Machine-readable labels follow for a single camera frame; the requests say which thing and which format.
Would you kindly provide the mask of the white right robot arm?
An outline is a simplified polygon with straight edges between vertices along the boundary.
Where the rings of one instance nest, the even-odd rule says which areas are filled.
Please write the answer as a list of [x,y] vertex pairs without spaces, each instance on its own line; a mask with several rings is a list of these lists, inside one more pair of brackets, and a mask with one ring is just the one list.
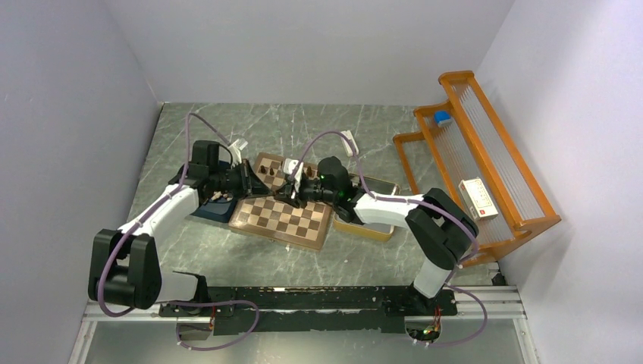
[[419,314],[436,307],[438,293],[475,245],[478,226],[442,189],[414,196],[369,192],[364,183],[352,181],[336,157],[319,162],[316,177],[308,177],[300,162],[290,158],[282,171],[286,180],[275,192],[277,201],[298,209],[320,202],[348,224],[382,224],[412,233],[425,255],[409,294],[409,304]]

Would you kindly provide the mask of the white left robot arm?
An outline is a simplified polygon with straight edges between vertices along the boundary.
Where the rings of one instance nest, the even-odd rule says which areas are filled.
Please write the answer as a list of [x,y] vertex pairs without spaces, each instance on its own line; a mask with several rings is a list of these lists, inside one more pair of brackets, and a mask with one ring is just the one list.
[[217,193],[237,200],[272,196],[242,158],[246,146],[244,139],[232,142],[227,147],[231,160],[223,163],[219,158],[223,145],[197,140],[190,160],[151,206],[118,229],[103,229],[95,235],[88,294],[106,315],[119,317],[171,301],[179,301],[191,315],[207,310],[210,294],[204,278],[161,270],[156,245]]

